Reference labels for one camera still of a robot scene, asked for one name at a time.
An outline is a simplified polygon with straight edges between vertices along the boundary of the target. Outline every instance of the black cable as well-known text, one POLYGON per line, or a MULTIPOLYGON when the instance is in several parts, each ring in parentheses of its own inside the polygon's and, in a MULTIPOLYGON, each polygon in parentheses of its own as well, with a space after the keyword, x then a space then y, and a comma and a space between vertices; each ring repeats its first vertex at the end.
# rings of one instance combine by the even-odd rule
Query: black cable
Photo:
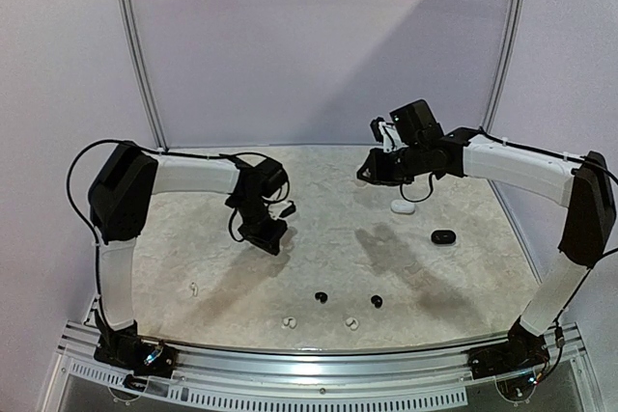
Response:
POLYGON ((397 144, 395 144, 395 140, 393 139, 393 136, 390 135, 390 132, 388 132, 388 130, 386 129, 384 130, 384 133, 388 137, 388 140, 390 140, 391 150, 395 150, 397 148, 397 144))
POLYGON ((236 215, 238 213, 239 213, 239 210, 237 208, 234 208, 234 211, 232 212, 232 214, 230 214, 230 220, 228 221, 228 233, 230 234, 230 237, 236 243, 242 243, 244 241, 244 237, 243 238, 236 238, 236 236, 234 235, 234 230, 233 230, 234 218, 236 217, 236 215))
POLYGON ((579 164, 583 164, 585 166, 590 166, 592 168, 599 169, 599 170, 603 171, 604 173, 606 173, 616 183, 616 185, 618 186, 618 177, 616 177, 616 175, 614 175, 611 171, 609 171, 605 166, 601 166, 600 164, 598 164, 598 163, 596 163, 594 161, 591 161, 589 159, 584 159, 584 158, 575 158, 575 157, 572 157, 572 156, 565 156, 564 154, 556 153, 555 151, 538 149, 536 147, 530 147, 528 145, 516 144, 514 142, 509 142, 509 141, 505 142, 502 139, 498 139, 497 137, 488 134, 487 131, 482 126, 479 126, 479 130, 481 131, 481 134, 483 134, 485 137, 487 137, 491 141, 496 142, 498 144, 504 144, 507 147, 513 147, 514 149, 521 149, 521 150, 526 150, 526 151, 532 151, 532 152, 535 152, 535 153, 544 154, 546 156, 551 156, 552 158, 566 159, 567 161, 571 161, 573 163, 579 163, 579 164))
POLYGON ((560 359, 562 359, 563 351, 564 351, 564 346, 561 346, 560 350, 558 351, 558 357, 556 358, 556 362, 553 364, 553 366, 551 366, 551 369, 549 369, 547 373, 543 373, 543 376, 539 378, 539 380, 537 381, 537 385, 540 383, 543 383, 553 373, 553 371, 556 370, 556 368, 558 367, 558 364, 560 364, 560 359))
POLYGON ((421 198, 420 200, 411 200, 404 194, 404 185, 402 183, 399 185, 399 193, 404 200, 410 203, 422 203, 429 200, 429 198, 434 194, 434 173, 429 174, 429 193, 425 198, 421 198))
POLYGON ((288 180, 286 183, 284 183, 281 188, 278 190, 278 194, 277 194, 277 198, 274 200, 269 200, 267 198, 263 198, 264 203, 267 205, 278 205, 279 203, 283 203, 285 202, 288 197, 290 196, 290 181, 288 180), (281 197, 281 193, 283 191, 283 187, 287 187, 286 188, 286 193, 283 197, 281 197))
MULTIPOLYGON (((81 157, 86 154, 88 151, 92 150, 95 147, 99 147, 102 145, 116 145, 116 146, 125 146, 125 147, 133 147, 133 148, 137 148, 138 150, 144 152, 144 153, 149 153, 149 154, 155 154, 155 155, 165 155, 165 156, 175 156, 178 158, 193 158, 193 159, 230 159, 233 156, 241 156, 244 154, 252 154, 252 155, 258 155, 261 156, 263 158, 268 159, 269 156, 266 156, 263 153, 258 153, 255 151, 246 151, 246 152, 240 152, 240 153, 235 153, 232 155, 228 155, 228 154, 196 154, 196 153, 181 153, 181 152, 177 152, 177 151, 157 151, 157 150, 153 150, 153 149, 148 149, 146 147, 141 147, 137 144, 134 144, 128 140, 120 140, 120 139, 101 139, 101 140, 97 140, 95 142, 93 142, 92 144, 86 146, 85 148, 83 148, 73 159, 73 161, 71 162, 70 166, 69 166, 69 170, 67 171, 67 177, 66 177, 66 182, 65 182, 65 189, 66 189, 66 194, 67 194, 67 199, 69 200, 69 204, 70 207, 72 208, 72 210, 75 212, 75 214, 77 214, 77 216, 81 219, 81 221, 86 225, 86 227, 88 227, 88 229, 90 230, 90 232, 93 235, 94 241, 95 241, 95 282, 96 282, 96 286, 97 286, 97 293, 98 293, 98 305, 100 307, 100 311, 99 314, 101 316, 101 319, 103 321, 103 323, 105 324, 106 327, 110 328, 109 326, 109 322, 106 320, 105 318, 105 313, 103 310, 103 299, 101 296, 101 283, 100 283, 100 239, 98 238, 98 234, 97 234, 97 230, 95 229, 95 226, 90 222, 90 220, 86 217, 86 215, 81 212, 81 210, 79 209, 79 207, 77 207, 77 204, 75 203, 75 200, 72 196, 71 193, 71 189, 70 189, 70 180, 72 178, 72 174, 73 171, 75 169, 75 166, 77 165, 77 162, 81 159, 81 157)), ((288 194, 290 193, 290 183, 288 182, 288 191, 286 193, 286 196, 283 200, 284 201, 288 194)), ((230 231, 230 236, 232 237, 232 239, 234 241, 244 241, 244 239, 242 240, 238 240, 235 236, 234 233, 232 231, 232 223, 234 222, 234 218, 236 217, 236 214, 238 213, 238 211, 235 209, 234 212, 232 213, 232 216, 230 217, 230 222, 228 224, 228 230, 230 231)))
POLYGON ((614 253, 618 253, 618 248, 614 248, 613 250, 609 250, 601 256, 601 258, 607 258, 609 255, 613 255, 614 253))
POLYGON ((77 207, 77 204, 75 203, 75 200, 73 199, 73 196, 72 196, 71 191, 70 191, 70 179, 72 177, 72 174, 73 174, 73 171, 75 169, 75 166, 77 165, 77 161, 79 161, 84 154, 86 154, 88 151, 92 150, 95 147, 98 147, 98 146, 101 146, 101 145, 108 145, 108 144, 118 145, 119 142, 122 143, 123 141, 118 141, 116 139, 102 139, 102 140, 97 140, 96 142, 93 142, 92 144, 90 144, 87 147, 85 147, 84 149, 82 149, 77 154, 77 156, 73 159, 73 161, 71 162, 71 164, 69 166, 69 170, 67 171, 67 179, 66 179, 66 182, 65 182, 65 188, 66 188, 66 192, 67 192, 67 199, 69 200, 70 207, 73 209, 73 211, 75 211, 75 214, 77 214, 77 216, 82 220, 82 222, 84 224, 86 224, 86 227, 88 227, 88 229, 90 230, 90 232, 93 235, 93 238, 95 239, 95 282, 96 282, 97 293, 98 293, 98 306, 100 307, 99 314, 101 316, 101 320, 103 321, 103 323, 107 327, 109 327, 109 323, 105 319, 105 314, 104 314, 104 311, 103 311, 103 302, 102 302, 102 298, 100 296, 100 293, 101 293, 101 291, 100 291, 100 272, 99 272, 99 262, 100 262, 99 247, 100 247, 100 240, 98 238, 98 234, 97 234, 97 230, 95 229, 95 226, 93 226, 93 224, 88 220, 88 218, 86 218, 84 213, 79 210, 79 207, 77 207))

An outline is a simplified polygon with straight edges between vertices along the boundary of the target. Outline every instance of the purple wall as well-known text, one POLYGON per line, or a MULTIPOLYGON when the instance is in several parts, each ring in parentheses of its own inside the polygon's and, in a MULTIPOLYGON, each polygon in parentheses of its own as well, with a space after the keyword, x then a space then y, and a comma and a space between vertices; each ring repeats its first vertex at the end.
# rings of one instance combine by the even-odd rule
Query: purple wall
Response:
MULTIPOLYGON (((31 412, 67 319, 83 316, 95 290, 67 168, 97 138, 153 138, 118 0, 2 0, 0 17, 0 410, 31 412)), ((82 206, 105 156, 76 172, 82 206)))
POLYGON ((133 0, 172 146, 373 143, 425 98, 478 124, 508 0, 133 0))
MULTIPOLYGON (((524 0, 492 132, 556 151, 600 151, 618 173, 618 0, 524 0)), ((541 275, 566 210, 504 187, 541 275)), ((610 245, 618 245, 614 233, 610 245)), ((601 261, 571 304, 607 411, 618 410, 618 256, 601 261)))

